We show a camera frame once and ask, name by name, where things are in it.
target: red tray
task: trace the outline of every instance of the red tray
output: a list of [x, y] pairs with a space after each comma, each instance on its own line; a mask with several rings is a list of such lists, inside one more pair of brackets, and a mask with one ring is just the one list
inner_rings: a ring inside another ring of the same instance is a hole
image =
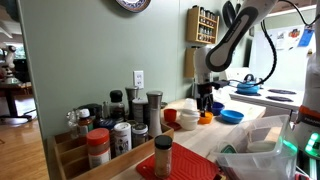
[[[173, 143], [172, 166], [168, 180], [173, 179], [214, 179], [219, 173], [218, 166], [189, 149]], [[136, 170], [145, 179], [158, 179], [154, 175], [154, 155], [151, 155], [136, 166]]]

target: blue bowl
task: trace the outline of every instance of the blue bowl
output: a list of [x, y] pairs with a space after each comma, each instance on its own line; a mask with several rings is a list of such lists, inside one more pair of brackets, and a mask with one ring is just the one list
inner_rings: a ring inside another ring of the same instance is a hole
[[214, 102], [211, 107], [211, 112], [214, 116], [219, 116], [220, 111], [224, 109], [224, 105], [219, 102]]
[[238, 124], [244, 117], [244, 115], [238, 111], [233, 110], [222, 110], [221, 111], [222, 120], [232, 123]]

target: red spice lid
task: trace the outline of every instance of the red spice lid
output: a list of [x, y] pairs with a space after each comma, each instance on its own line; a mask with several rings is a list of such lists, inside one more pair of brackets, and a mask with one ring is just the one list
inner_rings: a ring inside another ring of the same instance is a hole
[[109, 141], [109, 131], [105, 128], [97, 128], [87, 134], [87, 144], [97, 146]]

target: wooden floor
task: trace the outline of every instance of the wooden floor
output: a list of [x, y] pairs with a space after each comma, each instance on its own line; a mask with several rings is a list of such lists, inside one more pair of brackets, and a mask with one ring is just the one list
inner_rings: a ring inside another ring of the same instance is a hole
[[[16, 106], [19, 115], [35, 109], [31, 96], [16, 97]], [[0, 114], [7, 113], [6, 100], [0, 98]], [[29, 115], [36, 118], [36, 112]], [[18, 121], [0, 125], [0, 179], [49, 179], [38, 121], [14, 125]]]

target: green light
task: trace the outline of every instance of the green light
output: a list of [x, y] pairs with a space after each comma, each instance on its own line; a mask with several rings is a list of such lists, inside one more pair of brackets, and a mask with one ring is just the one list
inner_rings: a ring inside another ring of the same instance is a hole
[[313, 145], [314, 145], [314, 143], [315, 143], [315, 141], [314, 141], [314, 140], [309, 139], [309, 141], [308, 141], [308, 145], [313, 146]]
[[312, 146], [307, 145], [306, 146], [306, 151], [312, 151]]
[[283, 144], [285, 144], [286, 146], [288, 146], [290, 149], [292, 149], [293, 151], [295, 152], [298, 152], [298, 148], [292, 144], [291, 142], [289, 141], [286, 141], [286, 140], [283, 140]]
[[318, 134], [318, 133], [313, 133], [313, 134], [311, 135], [311, 139], [312, 139], [312, 140], [317, 140], [318, 137], [319, 137], [319, 134]]

